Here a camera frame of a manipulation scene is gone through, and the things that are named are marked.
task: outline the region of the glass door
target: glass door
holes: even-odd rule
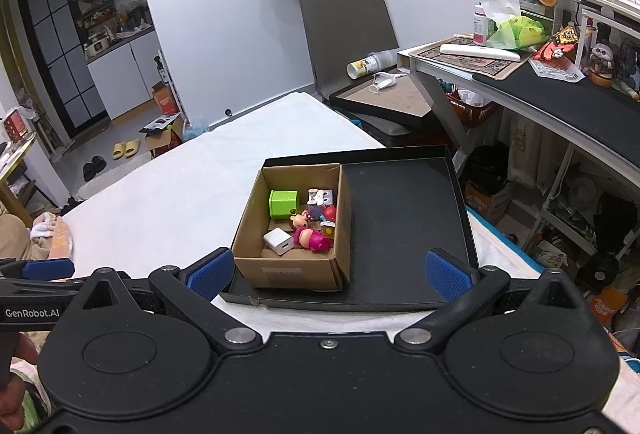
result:
[[[107,117],[68,0],[18,0],[40,76],[70,137]]]

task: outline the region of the green plastic bag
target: green plastic bag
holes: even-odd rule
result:
[[[511,17],[485,43],[489,48],[523,49],[546,42],[545,27],[526,16]]]

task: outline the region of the white cabinet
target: white cabinet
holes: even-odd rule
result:
[[[151,98],[129,44],[91,62],[89,72],[111,119]]]
[[[154,57],[158,55],[160,49],[160,41],[155,31],[147,33],[142,37],[138,37],[130,42],[133,56],[136,58],[140,74],[145,82],[146,90],[150,96],[154,95],[152,87],[160,81],[160,73],[158,73],[158,64],[154,61]]]

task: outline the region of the pink toy figure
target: pink toy figure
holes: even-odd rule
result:
[[[331,221],[335,223],[335,215],[337,214],[337,210],[334,205],[325,205],[322,210],[322,215],[324,216],[323,221]]]
[[[326,252],[334,245],[334,240],[323,237],[319,230],[299,226],[293,234],[293,243],[312,252]]]
[[[302,214],[296,214],[295,216],[291,216],[289,219],[291,220],[291,229],[295,230],[299,226],[309,226],[309,221],[311,221],[311,214],[306,210],[302,210]]]

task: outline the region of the wicker basket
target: wicker basket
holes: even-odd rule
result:
[[[482,122],[485,122],[498,108],[496,102],[489,102],[482,107],[469,106],[460,100],[457,92],[447,93],[447,98],[451,102],[453,110],[456,111],[460,122],[468,128],[481,125]]]

